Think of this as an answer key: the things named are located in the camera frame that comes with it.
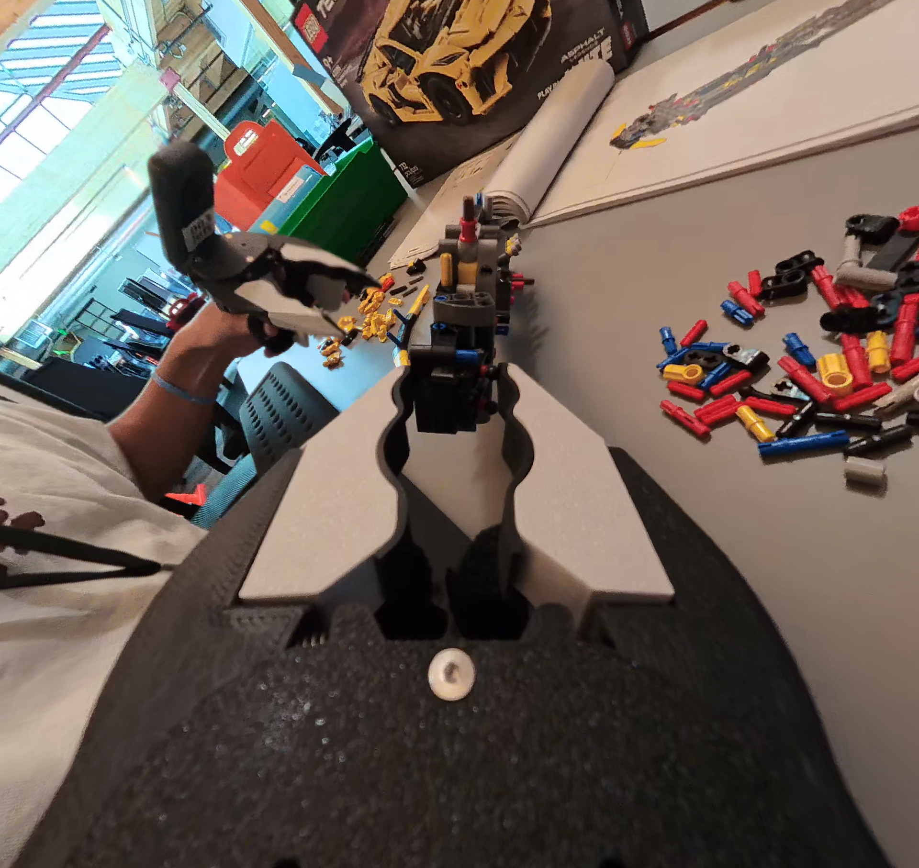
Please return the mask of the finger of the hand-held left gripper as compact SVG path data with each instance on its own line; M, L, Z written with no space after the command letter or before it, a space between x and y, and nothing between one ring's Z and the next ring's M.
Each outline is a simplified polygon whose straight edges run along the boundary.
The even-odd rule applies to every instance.
M283 294L273 280L242 284L239 298L247 305L247 332L269 349L287 349L288 338L304 345L309 337L325 339L337 334L333 314L339 309L339 281L308 278L305 294L313 298L310 306Z
M364 269L311 244L282 244L282 294L305 307L339 309L379 285Z

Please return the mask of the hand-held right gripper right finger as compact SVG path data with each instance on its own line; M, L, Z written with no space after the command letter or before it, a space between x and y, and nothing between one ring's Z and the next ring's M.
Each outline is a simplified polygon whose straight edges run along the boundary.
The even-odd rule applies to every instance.
M511 475L499 584L532 606L671 601L672 583L604 439L514 364L499 366Z

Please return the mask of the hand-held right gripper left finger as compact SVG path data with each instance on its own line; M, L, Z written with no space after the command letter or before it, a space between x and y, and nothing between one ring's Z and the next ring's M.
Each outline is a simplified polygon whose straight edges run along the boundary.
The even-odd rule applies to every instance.
M323 427L300 459L256 552L238 599L245 605L381 606L379 563L407 522L385 439L404 434L394 369Z

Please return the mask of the lego car chassis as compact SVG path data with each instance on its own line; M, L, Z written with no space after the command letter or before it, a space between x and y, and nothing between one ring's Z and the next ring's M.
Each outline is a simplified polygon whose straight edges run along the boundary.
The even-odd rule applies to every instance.
M409 347L421 434L472 433L498 410L496 339L509 334L516 294L535 280L512 270L520 240L492 211L489 196L465 196L437 246L439 279Z

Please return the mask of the person's left forearm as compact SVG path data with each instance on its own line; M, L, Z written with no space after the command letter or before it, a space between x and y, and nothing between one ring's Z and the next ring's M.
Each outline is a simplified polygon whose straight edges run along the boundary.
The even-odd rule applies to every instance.
M213 428L215 407L182 402L149 380L108 430L144 494L154 503L184 476Z

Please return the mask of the pile of yellow lego pieces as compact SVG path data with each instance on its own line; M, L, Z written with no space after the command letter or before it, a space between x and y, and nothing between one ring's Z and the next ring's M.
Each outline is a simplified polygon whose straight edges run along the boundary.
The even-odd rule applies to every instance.
M395 310L403 305L393 273L387 272L378 283L365 288L359 295L356 316L342 316L336 321L336 333L317 346L323 357L323 367L333 370L344 363L346 351L358 341L378 340L384 343L397 323Z

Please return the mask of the lego set box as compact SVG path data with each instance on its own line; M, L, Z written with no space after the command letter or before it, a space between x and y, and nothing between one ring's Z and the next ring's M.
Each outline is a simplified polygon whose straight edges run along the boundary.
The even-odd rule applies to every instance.
M619 72L640 0L300 0L291 24L408 185L525 126L583 60Z

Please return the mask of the pile of red blue lego pins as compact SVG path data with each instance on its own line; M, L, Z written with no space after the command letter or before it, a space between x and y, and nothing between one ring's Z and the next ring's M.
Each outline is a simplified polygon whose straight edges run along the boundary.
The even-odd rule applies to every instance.
M706 341L705 320L681 338L662 327L661 415L701 442L740 423L764 462L838 455L848 488L882 494L885 461L917 446L917 244L916 206L858 213L845 220L834 270L803 250L769 276L730 282L719 310L739 332L769 308L816 296L821 338L786 332L775 358L752 343Z

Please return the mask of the person's left hand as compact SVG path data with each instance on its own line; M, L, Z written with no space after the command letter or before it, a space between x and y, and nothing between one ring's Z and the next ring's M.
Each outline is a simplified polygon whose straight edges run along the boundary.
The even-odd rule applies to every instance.
M158 366L158 377L201 398L213 394L234 361L260 348L268 354L278 353L268 346L268 341L279 330L270 323L256 322L251 326L252 319L208 302L177 332Z

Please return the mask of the green plastic bin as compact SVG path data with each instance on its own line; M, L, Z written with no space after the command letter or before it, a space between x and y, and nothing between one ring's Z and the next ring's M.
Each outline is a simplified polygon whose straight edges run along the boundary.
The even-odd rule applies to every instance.
M366 139L338 159L336 170L318 181L279 234L366 267L407 197L381 146Z

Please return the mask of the red plastic case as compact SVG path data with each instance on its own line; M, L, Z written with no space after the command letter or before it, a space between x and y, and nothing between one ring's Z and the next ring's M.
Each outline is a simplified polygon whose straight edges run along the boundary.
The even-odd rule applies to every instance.
M266 125L243 121L224 141L228 164L214 182L216 213L236 228L248 231L272 203L289 204L311 181L326 171L275 120Z

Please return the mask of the red office chair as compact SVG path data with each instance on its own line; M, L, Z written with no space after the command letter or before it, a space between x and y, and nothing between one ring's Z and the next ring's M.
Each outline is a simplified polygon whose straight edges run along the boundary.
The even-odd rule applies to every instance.
M185 328L206 306L207 300L198 293L176 300L167 311L167 330L171 336Z

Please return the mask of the blue wristband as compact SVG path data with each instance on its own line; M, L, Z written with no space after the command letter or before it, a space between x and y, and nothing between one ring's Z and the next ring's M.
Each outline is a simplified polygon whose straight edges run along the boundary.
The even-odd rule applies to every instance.
M170 396L182 402L188 403L190 405L201 406L201 407L212 406L217 401L216 397L214 396L210 396L210 397L198 396L181 387L178 387L177 385L173 383L168 382L167 380L162 378L162 376L159 374L158 371L154 371L151 374L151 382L154 383L155 386L161 391L169 394Z

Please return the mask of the orange traffic cone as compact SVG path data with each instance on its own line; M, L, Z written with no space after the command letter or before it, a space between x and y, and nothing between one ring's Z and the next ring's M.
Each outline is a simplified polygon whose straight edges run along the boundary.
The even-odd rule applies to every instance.
M208 494L203 483L186 493L167 493L160 501L159 506L187 521L190 521L204 507Z

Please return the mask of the person's white printed shirt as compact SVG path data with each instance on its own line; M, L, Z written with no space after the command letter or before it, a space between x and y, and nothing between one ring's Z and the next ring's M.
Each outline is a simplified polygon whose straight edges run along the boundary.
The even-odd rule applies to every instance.
M45 532L179 564L205 531L145 500L105 425L2 400L1 494ZM1 860L10 866L70 769L98 697L156 593L140 579L3 590Z

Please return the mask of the instruction booklet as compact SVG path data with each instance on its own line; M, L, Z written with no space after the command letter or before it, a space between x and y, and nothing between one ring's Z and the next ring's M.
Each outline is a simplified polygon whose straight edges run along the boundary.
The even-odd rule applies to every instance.
M575 66L459 166L390 258L434 253L460 193L543 226L917 124L917 0L776 0L622 78Z

